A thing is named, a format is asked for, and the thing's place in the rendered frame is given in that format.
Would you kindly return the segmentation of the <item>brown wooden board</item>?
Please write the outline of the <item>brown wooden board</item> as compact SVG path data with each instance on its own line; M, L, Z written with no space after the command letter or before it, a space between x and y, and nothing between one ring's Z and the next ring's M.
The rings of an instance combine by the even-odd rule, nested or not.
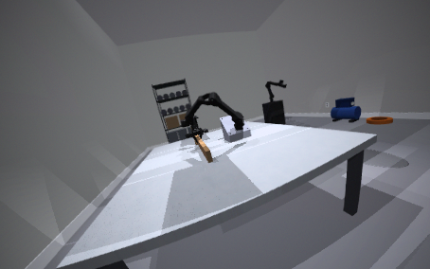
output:
M195 137L196 137L196 140L198 142L198 146L201 149L202 153L204 154L207 162L208 163L213 162L210 149L207 147L207 145L204 143L204 141L200 138L200 136L196 135Z

